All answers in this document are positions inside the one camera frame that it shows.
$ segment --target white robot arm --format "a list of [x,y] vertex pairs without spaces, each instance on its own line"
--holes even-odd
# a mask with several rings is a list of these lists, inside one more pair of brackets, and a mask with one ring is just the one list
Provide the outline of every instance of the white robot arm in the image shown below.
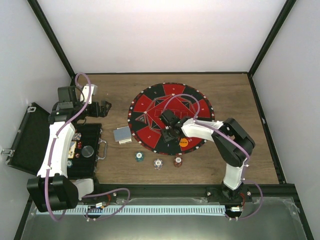
[[234,136],[234,142],[240,145],[247,154],[251,155],[255,147],[254,140],[233,118],[226,121],[201,121],[190,117],[179,119],[171,110],[165,110],[160,119],[166,125],[161,131],[165,142],[177,141],[181,137],[201,138],[214,142],[226,162],[225,176],[222,182],[224,195],[234,198],[242,187],[242,175],[246,155],[230,141],[227,141],[213,129],[219,130],[228,137]]
[[[53,211],[74,208],[83,196],[94,191],[94,182],[91,178],[79,179],[75,182],[68,180],[67,161],[72,137],[75,134],[74,123],[85,117],[105,117],[111,108],[111,104],[106,101],[102,101],[101,106],[97,102],[92,101],[92,95],[96,91],[97,86],[91,84],[91,94],[89,95],[89,85],[87,84],[81,90],[81,98],[78,100],[75,86],[58,88],[59,102],[53,106],[48,118],[50,136],[45,157],[37,173],[37,177],[29,179],[27,183],[30,196],[40,212],[47,211],[44,185],[48,169],[50,183],[48,186],[49,202]],[[88,105],[85,111],[79,114],[79,110],[83,107],[83,102],[86,102],[88,98]],[[65,125],[77,113],[79,116],[74,121]],[[57,136],[57,132],[63,125],[65,125],[64,128],[62,128]],[[49,166],[49,156],[54,139],[55,143]]]

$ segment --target red and black wheel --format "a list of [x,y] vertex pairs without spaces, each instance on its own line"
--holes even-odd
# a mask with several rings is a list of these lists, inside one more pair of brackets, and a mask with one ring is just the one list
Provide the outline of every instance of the red and black wheel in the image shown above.
[[[141,91],[132,101],[128,112],[128,125],[133,137],[145,148],[159,154],[181,155],[192,152],[203,145],[206,140],[197,137],[186,137],[180,142],[164,142],[161,129],[165,125],[160,115],[170,98],[178,94],[195,97],[200,104],[198,120],[214,121],[214,109],[201,92],[181,83],[159,83]],[[168,106],[178,118],[193,117],[197,112],[197,103],[188,96],[175,97]]]

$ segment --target red poker chip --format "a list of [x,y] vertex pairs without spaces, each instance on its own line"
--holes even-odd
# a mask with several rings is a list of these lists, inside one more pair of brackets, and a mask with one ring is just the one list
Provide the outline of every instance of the red poker chip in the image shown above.
[[77,149],[81,149],[82,148],[82,142],[81,141],[78,142],[78,144],[76,145],[76,148]]
[[176,168],[180,168],[182,166],[182,158],[177,156],[176,158],[174,158],[173,160],[173,165],[176,167]]

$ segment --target teal poker chip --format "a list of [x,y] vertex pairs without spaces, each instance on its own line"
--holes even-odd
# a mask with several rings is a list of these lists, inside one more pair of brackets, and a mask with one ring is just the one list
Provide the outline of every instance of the teal poker chip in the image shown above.
[[68,160],[68,161],[66,162],[66,166],[67,166],[68,168],[71,168],[72,165],[73,165],[72,160]]
[[164,165],[164,162],[161,159],[157,158],[156,160],[154,160],[155,169],[160,170],[163,165]]
[[135,160],[137,162],[142,162],[144,160],[144,153],[141,152],[141,151],[138,151],[136,154],[135,154]]

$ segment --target orange sticker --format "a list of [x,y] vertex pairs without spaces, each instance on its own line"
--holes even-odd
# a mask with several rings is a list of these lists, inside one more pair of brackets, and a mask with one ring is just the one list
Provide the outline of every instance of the orange sticker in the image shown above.
[[188,140],[186,138],[181,138],[179,145],[183,148],[185,148],[186,146],[188,146]]

